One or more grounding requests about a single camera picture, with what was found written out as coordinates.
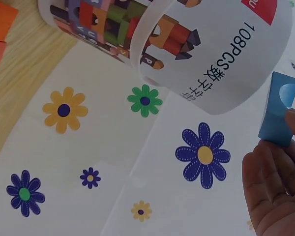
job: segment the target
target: cylindrical container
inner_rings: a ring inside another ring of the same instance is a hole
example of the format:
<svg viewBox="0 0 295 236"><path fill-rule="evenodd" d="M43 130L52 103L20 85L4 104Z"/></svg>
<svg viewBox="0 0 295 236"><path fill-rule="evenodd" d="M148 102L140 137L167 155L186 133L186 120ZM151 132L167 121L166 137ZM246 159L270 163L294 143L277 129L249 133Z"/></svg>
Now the cylindrical container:
<svg viewBox="0 0 295 236"><path fill-rule="evenodd" d="M38 6L48 24L212 115L261 87L292 29L287 0L38 0Z"/></svg>

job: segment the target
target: small yellow flower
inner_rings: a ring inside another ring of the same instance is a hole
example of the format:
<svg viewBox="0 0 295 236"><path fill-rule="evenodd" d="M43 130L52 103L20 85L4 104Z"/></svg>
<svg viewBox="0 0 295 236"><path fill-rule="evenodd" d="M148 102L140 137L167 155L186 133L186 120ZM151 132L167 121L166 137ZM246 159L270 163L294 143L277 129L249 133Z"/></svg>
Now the small yellow flower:
<svg viewBox="0 0 295 236"><path fill-rule="evenodd" d="M85 100L83 93L78 93L73 96L73 88L66 87L61 95L58 91L53 91L50 98L53 103L46 103L43 106L43 112L50 114L45 119L45 125L56 125L56 131L63 134L67 125L72 130L80 128L80 122L77 117L85 117L89 110L85 106L80 106Z"/></svg>
<svg viewBox="0 0 295 236"><path fill-rule="evenodd" d="M149 203L144 203L141 200L139 203L133 204L131 212L133 214L133 219L139 219L140 222L143 222L145 219L149 219L152 210L149 208Z"/></svg>
<svg viewBox="0 0 295 236"><path fill-rule="evenodd" d="M249 230L254 230L254 227L253 227L253 225L251 223L251 220L247 221L247 225L249 226Z"/></svg>

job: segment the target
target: small purple flower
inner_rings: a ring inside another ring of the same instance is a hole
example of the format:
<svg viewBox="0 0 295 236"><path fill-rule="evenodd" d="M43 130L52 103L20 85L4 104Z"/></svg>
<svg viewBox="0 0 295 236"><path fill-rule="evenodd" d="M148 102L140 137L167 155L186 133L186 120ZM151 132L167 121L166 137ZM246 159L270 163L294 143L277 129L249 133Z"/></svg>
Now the small purple flower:
<svg viewBox="0 0 295 236"><path fill-rule="evenodd" d="M45 202L45 196L42 193L36 192L40 187L40 180L33 178L30 181L30 174L27 170L22 171L21 179L16 175L11 175L11 181L14 186L7 186L6 191L10 196L13 196L11 205L14 209L21 207L23 216L30 215L30 209L36 215L40 214L40 208L37 203Z"/></svg>
<svg viewBox="0 0 295 236"><path fill-rule="evenodd" d="M213 175L220 181L226 178L226 171L221 163L228 163L231 154L227 150L220 149L224 143L224 135L218 131L211 137L208 124L199 124L198 135L190 129L182 132L182 139L188 146L178 147L176 158L179 161L189 162L183 171L187 181L194 181L201 174L202 187L209 189L213 185Z"/></svg>
<svg viewBox="0 0 295 236"><path fill-rule="evenodd" d="M83 180L82 185L88 186L89 189L93 188L93 185L95 187L98 187L98 183L101 180L101 177L98 176L99 172L94 171L92 167L90 167L87 170L83 170L83 175L80 176L80 179Z"/></svg>

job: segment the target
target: green flower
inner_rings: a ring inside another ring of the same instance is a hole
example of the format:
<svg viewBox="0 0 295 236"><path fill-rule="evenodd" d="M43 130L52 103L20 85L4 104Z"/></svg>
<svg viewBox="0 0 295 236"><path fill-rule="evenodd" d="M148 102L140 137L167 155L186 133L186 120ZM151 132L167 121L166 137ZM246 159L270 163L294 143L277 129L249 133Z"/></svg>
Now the green flower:
<svg viewBox="0 0 295 236"><path fill-rule="evenodd" d="M141 115L143 117L148 117L149 111L154 115L158 113L156 106L162 105L163 101L156 98L158 96L158 91L156 89L150 91L148 85L143 85L142 90L138 87L134 87L132 92L134 95L128 96L128 101L134 103L131 106L133 112L141 110Z"/></svg>

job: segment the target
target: hand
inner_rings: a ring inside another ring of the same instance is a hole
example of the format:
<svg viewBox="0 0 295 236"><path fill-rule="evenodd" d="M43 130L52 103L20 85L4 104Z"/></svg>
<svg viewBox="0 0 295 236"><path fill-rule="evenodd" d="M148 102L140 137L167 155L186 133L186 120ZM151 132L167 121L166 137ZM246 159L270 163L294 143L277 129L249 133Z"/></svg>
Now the hand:
<svg viewBox="0 0 295 236"><path fill-rule="evenodd" d="M286 121L295 134L294 109ZM295 236L295 141L287 148L260 141L243 159L242 181L257 235Z"/></svg>

